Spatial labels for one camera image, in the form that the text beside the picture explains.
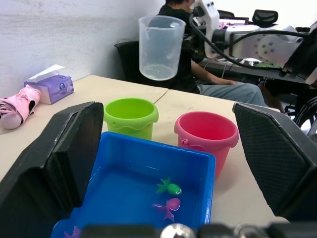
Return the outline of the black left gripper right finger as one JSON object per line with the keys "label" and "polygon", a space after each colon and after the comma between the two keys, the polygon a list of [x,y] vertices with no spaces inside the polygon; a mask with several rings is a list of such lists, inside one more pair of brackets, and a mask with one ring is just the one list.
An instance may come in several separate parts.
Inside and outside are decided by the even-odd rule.
{"label": "black left gripper right finger", "polygon": [[274,215],[316,221],[316,144],[285,114],[244,103],[232,110],[246,161]]}

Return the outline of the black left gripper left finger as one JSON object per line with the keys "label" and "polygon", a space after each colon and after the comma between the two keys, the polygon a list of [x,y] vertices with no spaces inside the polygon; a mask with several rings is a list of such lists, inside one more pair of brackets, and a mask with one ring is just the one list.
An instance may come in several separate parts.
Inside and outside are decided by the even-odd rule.
{"label": "black left gripper left finger", "polygon": [[97,156],[104,110],[87,102],[52,116],[0,183],[0,235],[48,238],[82,206]]}

